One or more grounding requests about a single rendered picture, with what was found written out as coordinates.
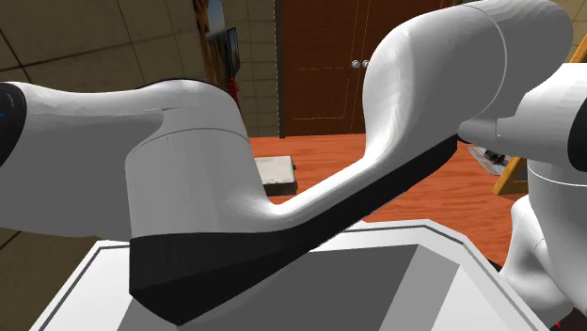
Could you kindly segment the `flat grey white box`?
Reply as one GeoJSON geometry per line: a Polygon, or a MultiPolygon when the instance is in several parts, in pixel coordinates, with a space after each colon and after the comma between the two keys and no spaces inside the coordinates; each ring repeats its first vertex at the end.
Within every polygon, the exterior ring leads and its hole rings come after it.
{"type": "Polygon", "coordinates": [[[278,197],[296,194],[295,165],[291,156],[260,157],[255,159],[255,163],[266,195],[278,197]]]}

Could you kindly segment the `brown double door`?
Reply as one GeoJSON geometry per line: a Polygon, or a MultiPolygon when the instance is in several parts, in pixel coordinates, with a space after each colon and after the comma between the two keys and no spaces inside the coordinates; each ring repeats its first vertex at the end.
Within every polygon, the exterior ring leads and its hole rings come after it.
{"type": "Polygon", "coordinates": [[[362,82],[386,34],[462,0],[278,0],[282,137],[362,134],[362,82]]]}

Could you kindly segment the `white grey angular furniture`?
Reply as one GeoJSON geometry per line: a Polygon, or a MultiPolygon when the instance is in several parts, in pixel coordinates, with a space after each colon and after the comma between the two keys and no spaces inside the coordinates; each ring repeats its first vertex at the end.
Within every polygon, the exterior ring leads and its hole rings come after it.
{"type": "Polygon", "coordinates": [[[183,326],[128,292],[129,245],[99,241],[30,331],[548,331],[463,234],[358,222],[183,326]]]}

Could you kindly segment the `grey patterned flat mat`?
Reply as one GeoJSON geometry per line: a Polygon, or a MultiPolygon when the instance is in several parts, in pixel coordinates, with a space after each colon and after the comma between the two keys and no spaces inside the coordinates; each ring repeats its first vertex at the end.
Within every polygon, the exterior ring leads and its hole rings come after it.
{"type": "Polygon", "coordinates": [[[468,146],[468,151],[488,173],[495,176],[500,176],[510,161],[510,157],[505,156],[503,161],[494,164],[485,157],[485,149],[476,146],[468,146]]]}

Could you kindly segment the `dark wall picture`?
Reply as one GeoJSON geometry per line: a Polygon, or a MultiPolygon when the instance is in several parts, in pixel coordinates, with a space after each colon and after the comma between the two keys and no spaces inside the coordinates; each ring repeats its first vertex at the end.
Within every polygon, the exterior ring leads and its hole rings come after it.
{"type": "Polygon", "coordinates": [[[227,38],[230,54],[230,75],[235,76],[241,68],[238,34],[235,27],[227,30],[227,38]]]}

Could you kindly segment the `yellow wooden frame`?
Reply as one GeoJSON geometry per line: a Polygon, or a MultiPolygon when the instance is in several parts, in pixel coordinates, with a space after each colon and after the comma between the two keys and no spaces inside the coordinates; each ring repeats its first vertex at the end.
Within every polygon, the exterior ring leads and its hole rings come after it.
{"type": "MultiPolygon", "coordinates": [[[[585,62],[587,62],[587,34],[584,35],[576,52],[570,59],[570,63],[585,62]]],[[[494,185],[492,193],[496,196],[526,195],[529,192],[528,181],[519,178],[519,176],[526,170],[526,159],[512,157],[494,185]]]]}

